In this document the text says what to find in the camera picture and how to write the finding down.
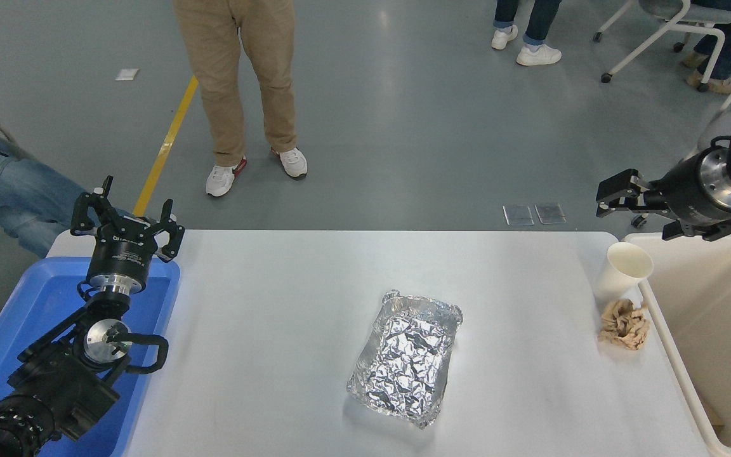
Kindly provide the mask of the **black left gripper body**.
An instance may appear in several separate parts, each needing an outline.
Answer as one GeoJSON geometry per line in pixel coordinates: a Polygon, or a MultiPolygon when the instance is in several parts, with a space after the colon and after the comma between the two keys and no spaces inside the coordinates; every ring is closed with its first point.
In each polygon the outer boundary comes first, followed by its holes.
{"type": "Polygon", "coordinates": [[[108,275],[145,282],[155,247],[153,235],[144,233],[151,223],[140,219],[118,219],[95,231],[96,244],[86,274],[87,282],[105,282],[108,275]]]}

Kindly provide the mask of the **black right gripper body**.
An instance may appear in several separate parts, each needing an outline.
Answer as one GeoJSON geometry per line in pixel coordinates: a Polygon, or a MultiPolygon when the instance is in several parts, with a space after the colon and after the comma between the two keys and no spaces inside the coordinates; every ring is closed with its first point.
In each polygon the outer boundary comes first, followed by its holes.
{"type": "Polygon", "coordinates": [[[726,151],[704,151],[679,162],[656,184],[673,214],[708,227],[731,219],[731,177],[726,151]]]}

